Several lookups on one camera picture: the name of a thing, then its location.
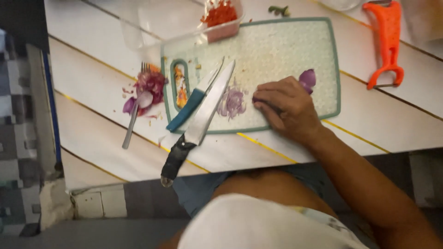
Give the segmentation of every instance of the hand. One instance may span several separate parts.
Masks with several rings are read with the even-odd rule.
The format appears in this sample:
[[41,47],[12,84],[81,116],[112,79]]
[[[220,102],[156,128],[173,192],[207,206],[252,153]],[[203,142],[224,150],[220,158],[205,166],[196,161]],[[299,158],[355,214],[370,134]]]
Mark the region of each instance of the hand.
[[281,135],[304,146],[318,141],[326,129],[317,117],[312,98],[292,76],[257,86],[254,107]]

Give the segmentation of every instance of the chopped red chili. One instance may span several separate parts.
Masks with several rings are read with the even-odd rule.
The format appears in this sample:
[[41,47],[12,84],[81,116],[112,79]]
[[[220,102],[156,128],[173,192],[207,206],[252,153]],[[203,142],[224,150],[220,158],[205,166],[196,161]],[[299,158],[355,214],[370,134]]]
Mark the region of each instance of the chopped red chili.
[[207,23],[208,27],[212,27],[222,23],[234,21],[236,19],[237,13],[235,12],[235,8],[231,6],[231,1],[228,0],[225,2],[224,0],[219,0],[218,7],[210,9],[208,16],[202,16],[200,21],[202,23]]

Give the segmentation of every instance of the teal knife handle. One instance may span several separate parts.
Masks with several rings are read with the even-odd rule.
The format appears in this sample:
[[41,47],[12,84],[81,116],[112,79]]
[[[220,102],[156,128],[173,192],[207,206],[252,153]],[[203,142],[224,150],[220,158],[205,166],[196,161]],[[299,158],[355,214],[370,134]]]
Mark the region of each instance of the teal knife handle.
[[166,129],[174,132],[178,127],[180,127],[189,118],[189,116],[191,116],[200,102],[202,102],[202,99],[204,97],[204,92],[194,89],[191,93],[191,96],[189,96],[189,99],[186,102],[185,106],[180,110],[177,116],[175,116],[166,126]]

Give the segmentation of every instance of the knife blade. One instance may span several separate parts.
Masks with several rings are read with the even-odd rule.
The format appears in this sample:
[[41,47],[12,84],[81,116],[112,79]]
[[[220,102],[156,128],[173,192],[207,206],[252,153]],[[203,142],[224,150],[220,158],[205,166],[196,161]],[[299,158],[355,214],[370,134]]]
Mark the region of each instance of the knife blade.
[[235,60],[227,65],[223,72],[220,73],[220,76],[209,91],[208,96],[191,120],[188,129],[181,135],[174,146],[172,146],[160,177],[164,187],[170,187],[172,185],[189,151],[200,145],[205,138],[212,117],[226,91],[234,67]]
[[202,79],[202,81],[194,88],[185,106],[166,126],[167,130],[174,132],[189,118],[189,116],[191,116],[191,114],[194,112],[194,110],[198,107],[198,105],[202,102],[203,98],[205,97],[206,90],[211,86],[212,81],[214,81],[215,77],[217,76],[220,68],[223,65],[224,59],[225,57],[223,56],[221,61],[217,63],[217,65],[215,66],[215,69],[210,71]]

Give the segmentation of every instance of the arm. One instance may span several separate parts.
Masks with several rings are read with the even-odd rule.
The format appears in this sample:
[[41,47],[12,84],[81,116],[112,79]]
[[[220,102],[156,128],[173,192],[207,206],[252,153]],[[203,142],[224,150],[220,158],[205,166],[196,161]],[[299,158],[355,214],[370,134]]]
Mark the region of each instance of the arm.
[[382,248],[442,247],[415,203],[322,126],[312,99],[293,77],[258,86],[254,97],[260,100],[254,106],[274,130],[301,143],[321,163],[346,203],[371,225]]

